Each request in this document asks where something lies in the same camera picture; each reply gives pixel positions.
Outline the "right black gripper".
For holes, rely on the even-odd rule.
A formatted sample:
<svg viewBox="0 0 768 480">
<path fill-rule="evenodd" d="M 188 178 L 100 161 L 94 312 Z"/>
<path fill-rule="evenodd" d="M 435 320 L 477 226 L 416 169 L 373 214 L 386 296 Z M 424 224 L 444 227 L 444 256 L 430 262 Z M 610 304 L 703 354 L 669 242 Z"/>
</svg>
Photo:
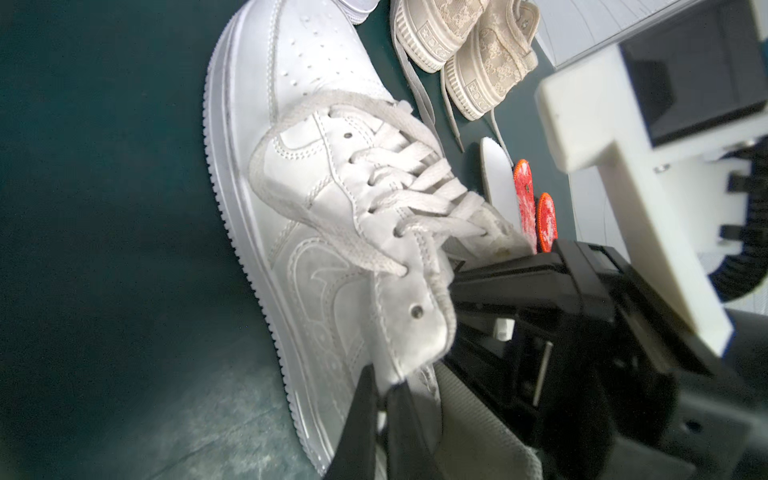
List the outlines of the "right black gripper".
<svg viewBox="0 0 768 480">
<path fill-rule="evenodd" d="M 732 311 L 716 355 L 613 248 L 459 273 L 448 367 L 549 479 L 763 479 L 767 325 Z"/>
</svg>

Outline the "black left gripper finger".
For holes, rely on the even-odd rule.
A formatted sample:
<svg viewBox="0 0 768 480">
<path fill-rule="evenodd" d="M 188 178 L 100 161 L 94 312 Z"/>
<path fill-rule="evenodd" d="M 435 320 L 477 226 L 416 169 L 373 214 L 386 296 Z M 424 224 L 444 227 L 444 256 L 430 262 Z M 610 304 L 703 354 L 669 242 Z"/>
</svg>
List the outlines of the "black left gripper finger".
<svg viewBox="0 0 768 480">
<path fill-rule="evenodd" d="M 424 437 L 410 388 L 403 382 L 382 394 L 374 366 L 359 376 L 344 429 L 324 477 L 373 479 L 377 448 L 384 451 L 389 479 L 441 479 Z"/>
</svg>

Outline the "white foam insole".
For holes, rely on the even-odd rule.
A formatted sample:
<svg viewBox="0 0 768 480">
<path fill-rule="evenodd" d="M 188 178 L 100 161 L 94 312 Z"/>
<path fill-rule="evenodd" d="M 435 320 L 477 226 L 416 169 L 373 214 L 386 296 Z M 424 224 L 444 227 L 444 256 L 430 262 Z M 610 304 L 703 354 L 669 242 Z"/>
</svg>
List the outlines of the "white foam insole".
<svg viewBox="0 0 768 480">
<path fill-rule="evenodd" d="M 541 479 L 535 451 L 518 439 L 444 364 L 435 365 L 442 435 L 435 453 L 446 479 Z"/>
<path fill-rule="evenodd" d="M 513 166 L 503 148 L 493 139 L 479 142 L 483 186 L 488 202 L 513 227 L 521 231 L 521 216 L 514 184 Z"/>
</svg>

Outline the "red orange insole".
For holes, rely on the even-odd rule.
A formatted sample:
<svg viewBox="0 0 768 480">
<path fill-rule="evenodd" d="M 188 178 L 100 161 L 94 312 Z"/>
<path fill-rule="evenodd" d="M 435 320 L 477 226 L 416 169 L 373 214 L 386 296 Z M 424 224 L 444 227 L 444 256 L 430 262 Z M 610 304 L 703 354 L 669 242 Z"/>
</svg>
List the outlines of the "red orange insole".
<svg viewBox="0 0 768 480">
<path fill-rule="evenodd" d="M 533 177 L 529 163 L 519 160 L 513 170 L 514 186 L 518 199 L 521 229 L 533 253 L 537 252 L 536 203 Z"/>
</svg>

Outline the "white sneaker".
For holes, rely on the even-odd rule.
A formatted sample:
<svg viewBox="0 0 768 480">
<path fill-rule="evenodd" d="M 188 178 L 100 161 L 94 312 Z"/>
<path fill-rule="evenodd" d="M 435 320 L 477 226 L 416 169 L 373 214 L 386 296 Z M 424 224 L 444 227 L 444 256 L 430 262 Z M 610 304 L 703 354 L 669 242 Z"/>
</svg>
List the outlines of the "white sneaker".
<svg viewBox="0 0 768 480">
<path fill-rule="evenodd" d="M 529 255 L 522 233 L 453 174 L 334 1 L 245 3 L 210 59 L 203 125 L 312 466 L 329 470 L 367 366 L 381 391 L 407 384 L 427 446 L 445 444 L 455 270 Z"/>
<path fill-rule="evenodd" d="M 377 8 L 379 0 L 336 0 L 336 3 L 353 25 L 360 25 Z"/>
</svg>

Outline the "beige lace sneaker with laces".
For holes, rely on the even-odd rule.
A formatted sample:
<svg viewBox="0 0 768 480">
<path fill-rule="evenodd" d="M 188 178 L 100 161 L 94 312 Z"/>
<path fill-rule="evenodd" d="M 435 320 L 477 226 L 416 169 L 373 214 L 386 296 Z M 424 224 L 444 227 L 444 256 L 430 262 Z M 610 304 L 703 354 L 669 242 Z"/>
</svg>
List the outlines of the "beige lace sneaker with laces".
<svg viewBox="0 0 768 480">
<path fill-rule="evenodd" d="M 533 40 L 541 13 L 531 1 L 485 1 L 483 5 L 466 40 L 440 72 L 441 94 L 459 146 L 463 143 L 454 109 L 469 121 L 488 116 L 497 143 L 507 152 L 495 109 L 538 65 Z"/>
</svg>

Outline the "white sneaker front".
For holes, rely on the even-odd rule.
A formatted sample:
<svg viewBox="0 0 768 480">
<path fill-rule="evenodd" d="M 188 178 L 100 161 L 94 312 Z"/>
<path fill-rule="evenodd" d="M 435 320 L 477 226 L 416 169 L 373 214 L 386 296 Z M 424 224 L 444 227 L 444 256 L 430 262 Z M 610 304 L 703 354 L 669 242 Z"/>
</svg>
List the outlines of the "white sneaker front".
<svg viewBox="0 0 768 480">
<path fill-rule="evenodd" d="M 353 25 L 360 25 L 377 8 L 379 0 L 336 0 L 336 3 Z"/>
</svg>

